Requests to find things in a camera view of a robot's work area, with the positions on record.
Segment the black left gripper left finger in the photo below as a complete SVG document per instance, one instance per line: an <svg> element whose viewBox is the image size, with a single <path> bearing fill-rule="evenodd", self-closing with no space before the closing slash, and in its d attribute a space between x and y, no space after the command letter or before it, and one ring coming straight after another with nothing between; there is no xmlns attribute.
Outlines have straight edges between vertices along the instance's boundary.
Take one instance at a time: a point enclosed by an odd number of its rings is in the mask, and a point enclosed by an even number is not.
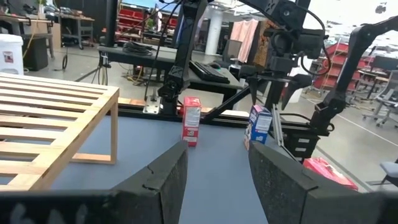
<svg viewBox="0 0 398 224"><path fill-rule="evenodd" d="M178 224L188 143L179 141L109 190L0 193L0 224Z"/></svg>

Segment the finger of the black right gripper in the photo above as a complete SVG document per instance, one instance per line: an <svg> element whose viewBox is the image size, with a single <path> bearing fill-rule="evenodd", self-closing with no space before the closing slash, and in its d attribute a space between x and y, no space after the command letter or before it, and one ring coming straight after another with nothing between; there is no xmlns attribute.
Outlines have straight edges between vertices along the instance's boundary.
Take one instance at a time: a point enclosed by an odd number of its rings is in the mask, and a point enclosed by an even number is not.
<svg viewBox="0 0 398 224"><path fill-rule="evenodd" d="M284 90L284 95L282 97L282 110L285 109L289 100L291 99L294 92L298 89L308 87L312 84L312 77L310 75L296 74L290 79L287 87Z"/></svg>
<svg viewBox="0 0 398 224"><path fill-rule="evenodd" d="M258 78L252 77L248 79L248 87L251 93L252 104L255 105L257 101L257 88L258 88Z"/></svg>

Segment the blue Frosted Flakes cereal box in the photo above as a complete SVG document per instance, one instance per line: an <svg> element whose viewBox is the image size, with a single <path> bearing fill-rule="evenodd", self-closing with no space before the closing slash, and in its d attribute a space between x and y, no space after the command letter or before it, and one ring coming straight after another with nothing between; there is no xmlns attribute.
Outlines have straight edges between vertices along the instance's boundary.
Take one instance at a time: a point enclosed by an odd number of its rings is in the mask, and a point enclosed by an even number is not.
<svg viewBox="0 0 398 224"><path fill-rule="evenodd" d="M267 108L261 105L253 105L251 107L249 122L243 139L247 151L249 150L250 141L266 143L271 122L272 114Z"/></svg>

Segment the red Froot Loops cereal box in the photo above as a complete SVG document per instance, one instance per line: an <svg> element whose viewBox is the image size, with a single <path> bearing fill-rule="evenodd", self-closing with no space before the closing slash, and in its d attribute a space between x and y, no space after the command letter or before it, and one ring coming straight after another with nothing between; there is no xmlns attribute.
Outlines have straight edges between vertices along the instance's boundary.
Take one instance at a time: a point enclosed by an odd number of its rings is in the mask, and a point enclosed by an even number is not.
<svg viewBox="0 0 398 224"><path fill-rule="evenodd" d="M200 119L200 99L193 96L186 96L183 99L182 139L188 142L189 147L195 147L197 145Z"/></svg>
<svg viewBox="0 0 398 224"><path fill-rule="evenodd" d="M303 166L349 189L358 191L358 186L351 179L337 171L322 157L304 159Z"/></svg>

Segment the wooden slatted shelf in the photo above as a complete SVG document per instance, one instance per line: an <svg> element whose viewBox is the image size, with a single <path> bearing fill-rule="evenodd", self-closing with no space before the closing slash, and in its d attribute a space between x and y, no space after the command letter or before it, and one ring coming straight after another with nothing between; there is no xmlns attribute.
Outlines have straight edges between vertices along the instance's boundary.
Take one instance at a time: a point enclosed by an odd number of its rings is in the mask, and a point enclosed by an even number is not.
<svg viewBox="0 0 398 224"><path fill-rule="evenodd" d="M49 188L69 162L115 164L119 88L0 72L0 192ZM109 154L79 149L109 114Z"/></svg>

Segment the brown patterned cloth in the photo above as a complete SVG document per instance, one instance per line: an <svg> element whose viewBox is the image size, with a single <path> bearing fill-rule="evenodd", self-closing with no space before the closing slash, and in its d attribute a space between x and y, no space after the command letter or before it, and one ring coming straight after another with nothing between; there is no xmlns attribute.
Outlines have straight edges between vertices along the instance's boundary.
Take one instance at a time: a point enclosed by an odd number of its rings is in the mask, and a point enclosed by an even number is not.
<svg viewBox="0 0 398 224"><path fill-rule="evenodd" d="M252 63L260 67L266 66L269 37L264 36L264 31L268 28L274 28L274 24L270 20L259 21L255 33L254 44L256 52Z"/></svg>

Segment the red rolling ladder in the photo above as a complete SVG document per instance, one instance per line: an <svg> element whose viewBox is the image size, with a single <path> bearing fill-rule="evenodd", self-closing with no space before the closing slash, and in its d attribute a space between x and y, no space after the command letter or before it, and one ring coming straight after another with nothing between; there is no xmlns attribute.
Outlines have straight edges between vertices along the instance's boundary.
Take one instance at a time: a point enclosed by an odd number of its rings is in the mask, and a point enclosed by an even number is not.
<svg viewBox="0 0 398 224"><path fill-rule="evenodd" d="M343 65L348 58L348 44L333 44L327 47L326 51L328 52L331 59L330 71L324 76L316 77L313 85L317 89L330 90L336 85ZM361 77L361 75L359 74L359 70L367 67L369 63L372 62L372 60L372 57L366 55L361 57L357 65L357 69L352 77L352 80L348 85L348 91L355 90L356 85L358 84Z"/></svg>

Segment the black keyboard desk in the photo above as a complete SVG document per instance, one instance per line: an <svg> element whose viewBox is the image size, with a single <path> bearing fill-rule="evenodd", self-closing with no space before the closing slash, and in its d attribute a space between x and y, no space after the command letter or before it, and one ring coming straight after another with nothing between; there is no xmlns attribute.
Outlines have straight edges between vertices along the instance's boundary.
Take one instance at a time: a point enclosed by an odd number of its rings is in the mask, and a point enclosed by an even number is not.
<svg viewBox="0 0 398 224"><path fill-rule="evenodd" d="M208 82L201 80L193 70L188 70L188 75L190 79L190 89L207 91L212 93L220 93L223 94L223 102L234 96L238 90L243 89L243 84L233 76L232 73L229 72L227 68L221 68L221 74L228 78L229 83L217 83L217 82Z"/></svg>

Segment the pink hanging cloth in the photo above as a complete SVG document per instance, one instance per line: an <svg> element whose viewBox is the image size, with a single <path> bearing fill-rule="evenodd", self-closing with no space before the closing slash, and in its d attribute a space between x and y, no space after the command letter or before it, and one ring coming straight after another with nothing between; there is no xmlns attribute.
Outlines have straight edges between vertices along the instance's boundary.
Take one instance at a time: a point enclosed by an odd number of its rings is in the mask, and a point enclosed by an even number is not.
<svg viewBox="0 0 398 224"><path fill-rule="evenodd" d="M259 21L251 19L249 21L234 22L233 24L230 39L241 42L238 60L242 63L246 63L248 60L258 23Z"/></svg>

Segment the black keyboard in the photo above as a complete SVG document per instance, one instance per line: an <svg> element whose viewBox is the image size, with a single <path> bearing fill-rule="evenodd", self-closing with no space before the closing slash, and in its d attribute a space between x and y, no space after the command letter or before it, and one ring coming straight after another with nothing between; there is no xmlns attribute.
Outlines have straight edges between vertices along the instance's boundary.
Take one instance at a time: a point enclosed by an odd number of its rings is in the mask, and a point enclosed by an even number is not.
<svg viewBox="0 0 398 224"><path fill-rule="evenodd" d="M209 63L190 61L189 67L201 80L226 84L230 83L228 78L221 73L221 69L214 69L208 64Z"/></svg>

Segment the black drawer unit white labels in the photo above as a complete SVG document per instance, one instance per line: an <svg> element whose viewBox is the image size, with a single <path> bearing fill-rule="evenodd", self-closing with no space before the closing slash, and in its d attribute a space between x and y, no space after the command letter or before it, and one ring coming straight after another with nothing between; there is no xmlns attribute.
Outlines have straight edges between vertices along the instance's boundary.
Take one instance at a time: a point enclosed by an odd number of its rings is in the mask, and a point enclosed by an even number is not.
<svg viewBox="0 0 398 224"><path fill-rule="evenodd" d="M317 135L312 134L286 134L284 146L303 163L305 159L311 158L319 139Z"/></svg>

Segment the grey-seat chair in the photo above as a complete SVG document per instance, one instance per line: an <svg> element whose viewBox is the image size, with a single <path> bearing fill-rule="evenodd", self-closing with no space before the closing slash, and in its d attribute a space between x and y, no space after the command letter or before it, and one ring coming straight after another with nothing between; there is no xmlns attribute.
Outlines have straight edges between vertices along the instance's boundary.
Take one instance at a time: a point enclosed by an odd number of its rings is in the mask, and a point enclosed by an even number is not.
<svg viewBox="0 0 398 224"><path fill-rule="evenodd" d="M382 179L381 184L383 185L389 182L398 187L398 159L395 162L382 162L380 166L386 173L386 176Z"/></svg>

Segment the black tripod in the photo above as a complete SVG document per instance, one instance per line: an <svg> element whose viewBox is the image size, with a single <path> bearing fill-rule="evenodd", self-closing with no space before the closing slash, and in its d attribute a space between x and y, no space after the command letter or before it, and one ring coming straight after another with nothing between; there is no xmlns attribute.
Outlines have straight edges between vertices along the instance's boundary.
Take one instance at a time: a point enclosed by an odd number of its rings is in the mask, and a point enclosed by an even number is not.
<svg viewBox="0 0 398 224"><path fill-rule="evenodd" d="M108 85L108 54L99 52L99 59L96 68L92 71L83 74L80 78L77 78L75 82L81 82L84 79L91 77L91 84Z"/></svg>

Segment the white plastic bin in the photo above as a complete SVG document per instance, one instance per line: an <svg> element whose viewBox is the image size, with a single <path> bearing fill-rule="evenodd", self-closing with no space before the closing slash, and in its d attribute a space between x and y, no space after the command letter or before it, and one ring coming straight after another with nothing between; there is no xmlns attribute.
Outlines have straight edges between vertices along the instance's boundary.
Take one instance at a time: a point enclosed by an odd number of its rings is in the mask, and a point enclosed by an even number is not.
<svg viewBox="0 0 398 224"><path fill-rule="evenodd" d="M22 46L21 36L0 34L0 72L24 74Z"/></svg>

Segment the silver mounting bracket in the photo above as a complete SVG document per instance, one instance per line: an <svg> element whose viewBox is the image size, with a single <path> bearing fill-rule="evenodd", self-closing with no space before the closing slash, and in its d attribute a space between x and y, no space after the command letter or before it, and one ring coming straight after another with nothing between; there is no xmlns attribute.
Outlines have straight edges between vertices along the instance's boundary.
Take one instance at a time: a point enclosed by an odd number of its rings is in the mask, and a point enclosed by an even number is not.
<svg viewBox="0 0 398 224"><path fill-rule="evenodd" d="M148 97L142 112L144 114L159 114L161 111L161 97Z"/></svg>

